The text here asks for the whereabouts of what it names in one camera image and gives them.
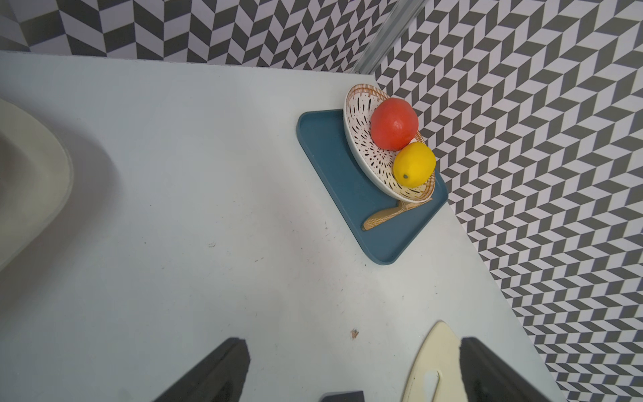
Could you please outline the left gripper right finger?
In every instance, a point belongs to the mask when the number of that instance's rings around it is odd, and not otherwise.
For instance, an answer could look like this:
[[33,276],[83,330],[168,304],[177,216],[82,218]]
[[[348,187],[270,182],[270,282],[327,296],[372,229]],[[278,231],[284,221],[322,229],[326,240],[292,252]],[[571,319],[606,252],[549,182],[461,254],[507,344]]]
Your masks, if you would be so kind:
[[469,402],[549,402],[545,395],[477,338],[462,338],[459,364]]

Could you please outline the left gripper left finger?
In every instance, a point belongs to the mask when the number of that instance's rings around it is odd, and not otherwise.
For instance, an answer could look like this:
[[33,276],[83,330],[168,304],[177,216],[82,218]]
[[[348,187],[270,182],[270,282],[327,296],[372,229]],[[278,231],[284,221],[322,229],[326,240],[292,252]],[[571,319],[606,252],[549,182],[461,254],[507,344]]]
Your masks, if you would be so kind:
[[161,401],[239,401],[251,357],[241,338],[228,338],[165,390]]

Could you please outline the cream cutting board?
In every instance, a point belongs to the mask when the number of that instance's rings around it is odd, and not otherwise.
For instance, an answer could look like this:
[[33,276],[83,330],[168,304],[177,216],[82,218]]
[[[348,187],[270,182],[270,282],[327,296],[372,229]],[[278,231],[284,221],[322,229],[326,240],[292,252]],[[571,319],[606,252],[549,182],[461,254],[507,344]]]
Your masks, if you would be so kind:
[[444,321],[429,331],[415,358],[402,401],[467,401],[461,340]]

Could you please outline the black cleaver knife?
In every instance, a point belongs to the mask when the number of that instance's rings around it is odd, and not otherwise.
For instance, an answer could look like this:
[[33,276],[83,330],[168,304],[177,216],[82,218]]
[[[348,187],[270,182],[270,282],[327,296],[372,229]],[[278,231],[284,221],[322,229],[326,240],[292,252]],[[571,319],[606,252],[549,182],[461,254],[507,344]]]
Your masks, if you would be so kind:
[[365,402],[363,391],[332,392],[323,395],[320,402]]

